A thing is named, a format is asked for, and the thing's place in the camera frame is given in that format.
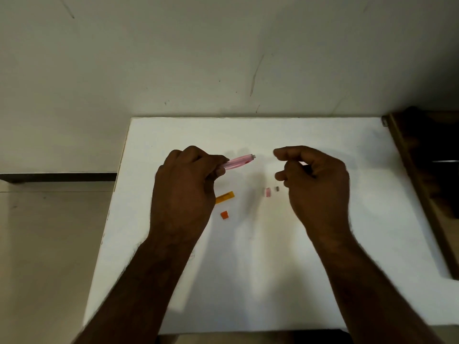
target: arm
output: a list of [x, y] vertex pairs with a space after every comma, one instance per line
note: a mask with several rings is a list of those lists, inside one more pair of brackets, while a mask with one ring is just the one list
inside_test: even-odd
[[[357, 243], [348, 223], [344, 163], [306, 146], [274, 150], [287, 161], [276, 173], [306, 227], [355, 343], [441, 343]], [[308, 175], [300, 161], [312, 168]]]
[[150, 232], [104, 303], [74, 341], [152, 343], [215, 205], [213, 182], [228, 159], [197, 147], [172, 151], [158, 169]]

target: pink translucent object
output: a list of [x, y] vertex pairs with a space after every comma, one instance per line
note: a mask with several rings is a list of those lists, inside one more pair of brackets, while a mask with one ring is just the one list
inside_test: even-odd
[[246, 156], [234, 158], [231, 161], [228, 161], [225, 164], [223, 164], [222, 167], [224, 167], [225, 170], [239, 168], [239, 167], [251, 162], [254, 159], [255, 159], [255, 155], [246, 155]]

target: yellow strip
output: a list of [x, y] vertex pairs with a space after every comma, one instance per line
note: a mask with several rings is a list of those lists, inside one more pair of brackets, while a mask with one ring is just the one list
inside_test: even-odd
[[233, 191], [225, 193], [225, 194], [222, 194], [219, 197], [216, 197], [215, 198], [215, 204], [221, 203], [222, 201], [225, 201], [225, 200], [228, 200], [228, 199], [231, 199], [231, 198], [234, 198]]

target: baseboard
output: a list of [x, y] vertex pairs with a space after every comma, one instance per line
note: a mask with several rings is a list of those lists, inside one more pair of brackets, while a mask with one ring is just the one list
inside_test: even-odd
[[60, 172], [42, 174], [0, 174], [0, 180], [9, 183], [25, 182], [95, 182], [115, 181], [115, 172]]

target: floor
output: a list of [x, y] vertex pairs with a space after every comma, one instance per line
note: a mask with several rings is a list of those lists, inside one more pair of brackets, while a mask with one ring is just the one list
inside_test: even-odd
[[[0, 181], [0, 343], [70, 343], [81, 329], [113, 183]], [[459, 344], [458, 326], [435, 330]], [[163, 343], [286, 343], [284, 333], [218, 333]]]

